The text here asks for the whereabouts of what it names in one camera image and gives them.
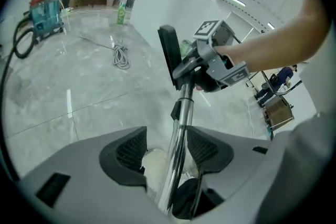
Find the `black cable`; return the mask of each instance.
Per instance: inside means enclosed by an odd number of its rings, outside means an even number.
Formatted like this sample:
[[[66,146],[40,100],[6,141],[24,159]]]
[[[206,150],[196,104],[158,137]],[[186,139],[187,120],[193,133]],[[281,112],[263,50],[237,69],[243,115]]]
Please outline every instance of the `black cable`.
[[[286,95],[287,93],[291,92],[292,90],[294,90],[298,85],[300,85],[302,83],[302,81],[300,80],[298,83],[296,83],[292,88],[290,88],[288,91],[286,92],[277,92],[273,86],[272,83],[268,80],[266,74],[262,71],[261,74],[263,75],[264,79],[266,80],[266,83],[268,85],[268,88],[271,90],[272,93],[274,93],[276,96],[283,96]]]
[[[31,27],[27,30],[25,30],[20,36],[19,38],[16,38],[16,35],[19,31],[19,29],[22,27],[23,24],[25,23],[28,23],[31,21],[31,18],[30,16],[27,16],[26,18],[22,19],[16,26],[15,30],[14,30],[14,34],[13,34],[13,48],[14,48],[14,52],[15,52],[15,55],[17,58],[20,58],[20,59],[24,59],[26,58],[31,50],[33,49],[34,47],[34,44],[36,43],[36,31],[35,31],[35,28],[34,27]],[[18,50],[17,50],[17,45],[19,44],[19,42],[23,39],[23,37],[25,35],[27,35],[29,32],[32,32],[33,33],[33,36],[31,38],[31,43],[30,45],[28,46],[28,49],[24,52],[24,53],[20,53]]]
[[[5,84],[6,84],[6,77],[9,69],[9,64],[12,60],[13,54],[15,53],[16,47],[13,46],[9,56],[8,60],[1,78],[1,84],[0,84],[0,105],[3,108],[5,106],[4,104],[4,92],[5,92]],[[19,175],[10,159],[7,146],[6,146],[6,141],[5,141],[5,134],[4,134],[4,125],[3,125],[3,109],[0,110],[0,149],[2,153],[2,158],[4,162],[5,168],[7,168],[7,171],[11,177],[11,179],[16,182],[19,181]]]

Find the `metal pole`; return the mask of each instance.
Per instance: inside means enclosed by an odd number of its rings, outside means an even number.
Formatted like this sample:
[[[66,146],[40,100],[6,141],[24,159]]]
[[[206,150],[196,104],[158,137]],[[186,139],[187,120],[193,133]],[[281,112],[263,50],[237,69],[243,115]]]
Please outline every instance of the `metal pole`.
[[[288,122],[288,121],[290,121],[290,120],[292,120],[292,119],[293,119],[293,117],[288,118],[288,119],[286,119],[285,121],[282,121],[282,122],[280,122],[280,123],[278,123],[278,124],[276,124],[276,125],[270,126],[270,128],[273,128],[273,127],[275,127],[275,126],[278,126],[278,125],[280,125],[280,124],[283,124],[283,123],[285,123],[285,122]]]
[[[184,84],[181,88],[180,119],[174,121],[173,135],[165,164],[165,174],[161,189],[155,202],[158,208],[167,214],[172,205],[174,193],[177,190],[186,154],[187,127],[191,125],[193,117],[193,84]]]
[[[248,79],[252,79],[252,78],[254,78],[255,75],[258,74],[258,73],[259,73],[259,71],[258,71],[258,72],[255,72],[251,77],[248,77]]]
[[[273,88],[273,86],[271,85],[271,83],[269,82],[266,74],[262,71],[261,74],[263,75],[264,79],[266,80],[266,83],[268,84],[269,89],[272,91],[272,93],[274,93],[276,96],[282,96],[285,95],[287,93],[289,93],[290,91],[294,90],[298,85],[300,85],[302,83],[302,81],[300,80],[298,83],[296,83],[292,88],[290,88],[289,90],[287,90],[286,92],[276,92]]]

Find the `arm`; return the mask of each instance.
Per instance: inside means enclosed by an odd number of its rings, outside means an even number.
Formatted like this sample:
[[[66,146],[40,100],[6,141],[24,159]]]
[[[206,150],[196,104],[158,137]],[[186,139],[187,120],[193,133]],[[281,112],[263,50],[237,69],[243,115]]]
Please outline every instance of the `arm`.
[[[286,86],[287,86],[287,88],[290,88],[290,82],[289,82],[289,78],[287,77],[287,79],[286,79],[286,82],[285,82],[285,84],[286,84]]]
[[[250,72],[279,68],[312,57],[329,27],[322,0],[303,0],[297,17],[283,27],[239,45],[215,49],[229,56],[234,64],[245,61]]]

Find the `person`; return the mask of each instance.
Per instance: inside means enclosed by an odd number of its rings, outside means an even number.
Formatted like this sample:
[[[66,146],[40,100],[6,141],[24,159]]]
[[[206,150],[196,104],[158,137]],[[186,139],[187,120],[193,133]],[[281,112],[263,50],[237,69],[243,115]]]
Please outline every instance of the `person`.
[[[332,0],[302,0],[298,14],[282,27],[237,46],[214,49],[234,65],[244,61],[250,72],[295,65],[311,58],[322,46],[330,30],[332,7]]]
[[[284,67],[280,70],[280,72],[277,74],[277,80],[275,82],[272,83],[273,89],[277,92],[280,87],[283,84],[286,84],[286,86],[288,88],[290,88],[290,82],[289,80],[293,77],[293,71],[297,72],[298,71],[298,66],[297,65],[293,65],[293,66],[288,66],[288,67]],[[266,89],[262,89],[260,90],[256,95],[254,95],[254,98],[256,100],[258,100],[259,98],[263,97],[265,95],[264,98],[262,98],[259,102],[258,105],[262,108],[264,106],[264,104],[266,103],[266,101],[268,99],[270,99],[274,93],[271,91],[271,89],[268,87]]]

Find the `hand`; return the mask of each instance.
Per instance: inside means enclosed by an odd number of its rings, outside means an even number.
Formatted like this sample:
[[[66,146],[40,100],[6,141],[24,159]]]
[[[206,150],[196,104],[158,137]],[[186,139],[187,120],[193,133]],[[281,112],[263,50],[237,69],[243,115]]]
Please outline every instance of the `hand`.
[[[196,89],[197,91],[203,91],[202,87],[201,87],[201,86],[198,86],[198,85],[196,85],[196,84],[195,84],[195,89]]]

